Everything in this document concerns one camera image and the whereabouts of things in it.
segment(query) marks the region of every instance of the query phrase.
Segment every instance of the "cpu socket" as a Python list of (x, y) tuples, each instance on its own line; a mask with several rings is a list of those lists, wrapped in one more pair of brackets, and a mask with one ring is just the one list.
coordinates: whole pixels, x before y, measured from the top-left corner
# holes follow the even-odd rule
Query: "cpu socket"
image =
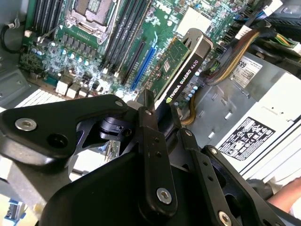
[(77, 26), (97, 38), (98, 44), (111, 35), (121, 0), (68, 0), (66, 26)]

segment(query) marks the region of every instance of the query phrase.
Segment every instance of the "power supply label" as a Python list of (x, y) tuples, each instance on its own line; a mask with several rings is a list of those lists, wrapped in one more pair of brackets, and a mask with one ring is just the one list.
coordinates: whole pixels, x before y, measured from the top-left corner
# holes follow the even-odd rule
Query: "power supply label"
[(243, 56), (234, 69), (232, 76), (241, 87), (245, 88), (261, 68), (261, 64)]
[(246, 160), (273, 134), (274, 130), (252, 119), (246, 120), (219, 147), (219, 150), (237, 160)]

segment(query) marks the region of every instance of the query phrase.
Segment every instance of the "cable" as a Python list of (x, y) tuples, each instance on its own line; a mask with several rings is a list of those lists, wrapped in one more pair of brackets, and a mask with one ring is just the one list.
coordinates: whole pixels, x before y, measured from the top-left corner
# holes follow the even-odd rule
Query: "cable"
[(12, 49), (9, 49), (6, 46), (6, 43), (5, 43), (5, 34), (6, 34), (6, 31), (9, 30), (9, 29), (11, 29), (11, 27), (9, 25), (5, 25), (1, 29), (1, 32), (0, 32), (0, 44), (1, 44), (2, 48), (5, 51), (7, 51), (8, 53), (12, 53), (12, 54), (22, 53), (24, 51), (23, 48), (21, 48), (20, 50), (12, 50)]
[(246, 33), (234, 47), (231, 55), (228, 57), (224, 65), (221, 66), (218, 71), (214, 71), (212, 74), (206, 77), (204, 79), (204, 83), (209, 86), (214, 86), (224, 81), (232, 74), (248, 47), (257, 38), (273, 39), (276, 38), (276, 36), (277, 33), (273, 29), (268, 27), (253, 29), (250, 32)]
[(187, 126), (193, 123), (194, 119), (196, 118), (196, 110), (194, 106), (194, 100), (195, 100), (195, 94), (192, 96), (190, 99), (190, 104), (189, 104), (189, 110), (190, 110), (190, 116), (188, 116), (186, 119), (181, 121), (181, 124), (183, 126)]
[(263, 48), (255, 45), (255, 44), (252, 44), (250, 47), (252, 49), (254, 49), (254, 50), (256, 50), (256, 51), (258, 51), (258, 52), (260, 52), (260, 53), (262, 53), (262, 54), (264, 54), (266, 56), (268, 56), (268, 57), (276, 59), (277, 61), (283, 61), (284, 60), (284, 58), (282, 56), (279, 56), (279, 55), (273, 54), (271, 52), (268, 52), (267, 50), (265, 50), (265, 49), (263, 49)]

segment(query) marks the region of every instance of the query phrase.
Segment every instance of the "warning label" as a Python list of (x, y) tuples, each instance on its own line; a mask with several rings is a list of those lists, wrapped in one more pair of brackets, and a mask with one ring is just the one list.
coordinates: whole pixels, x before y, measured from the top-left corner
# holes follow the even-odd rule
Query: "warning label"
[(219, 147), (219, 150), (237, 160), (246, 160), (275, 133), (271, 128), (248, 117)]

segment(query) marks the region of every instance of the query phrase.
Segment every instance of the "green circuit board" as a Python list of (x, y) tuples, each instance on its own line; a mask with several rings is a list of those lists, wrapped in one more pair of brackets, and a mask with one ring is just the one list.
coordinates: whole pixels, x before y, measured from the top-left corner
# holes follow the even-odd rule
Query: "green circuit board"
[[(21, 55), (21, 68), (39, 74), (40, 80), (53, 86), (54, 90), (63, 75), (72, 78), (73, 83), (86, 89), (87, 93), (90, 94), (89, 96), (115, 94), (123, 98), (124, 101), (134, 100), (139, 91), (146, 86), (147, 79), (151, 76), (158, 61), (164, 57), (164, 53), (174, 37), (181, 40), (182, 35), (177, 32), (177, 28), (185, 17), (188, 8), (193, 8), (211, 21), (210, 26), (203, 32), (217, 46), (218, 41), (223, 38), (233, 22), (233, 17), (247, 2), (247, 0), (146, 0), (141, 3), (142, 1), (138, 0), (120, 0), (117, 1), (119, 8), (116, 13), (116, 21), (114, 21), (112, 36), (99, 44), (95, 36), (79, 26), (68, 24), (66, 12), (74, 7), (76, 0), (48, 0), (53, 5), (54, 2), (61, 3), (59, 12), (57, 12), (57, 24), (59, 26), (51, 33), (49, 42), (37, 44), (38, 35), (33, 25), (37, 20), (37, 5), (41, 1), (29, 0), (25, 28), (28, 34), (26, 35), (25, 32), (23, 40), (23, 45), (27, 47), (27, 51)], [(90, 4), (94, 7), (92, 11), (96, 11), (96, 6), (100, 2), (90, 0)], [(107, 58), (106, 54), (111, 42), (114, 41), (114, 33), (118, 30), (119, 22), (125, 18), (123, 13), (126, 9), (129, 9), (125, 13), (126, 16), (136, 13), (136, 16), (133, 17), (136, 23), (127, 34), (128, 39), (125, 44), (116, 47), (117, 53), (120, 50), (120, 56), (116, 55), (118, 57), (116, 63), (109, 65), (113, 70), (106, 71), (108, 67), (104, 65)], [(110, 8), (107, 14), (110, 15), (112, 10), (113, 8)], [(135, 89), (132, 89), (133, 82), (152, 48), (154, 53), (148, 60)], [(214, 55), (213, 49), (204, 65)], [(101, 86), (100, 90), (95, 90), (96, 83)], [(194, 78), (181, 94), (179, 99), (181, 106), (187, 104), (187, 100), (185, 100), (187, 94), (190, 93), (192, 87), (198, 86), (198, 83), (198, 78)]]

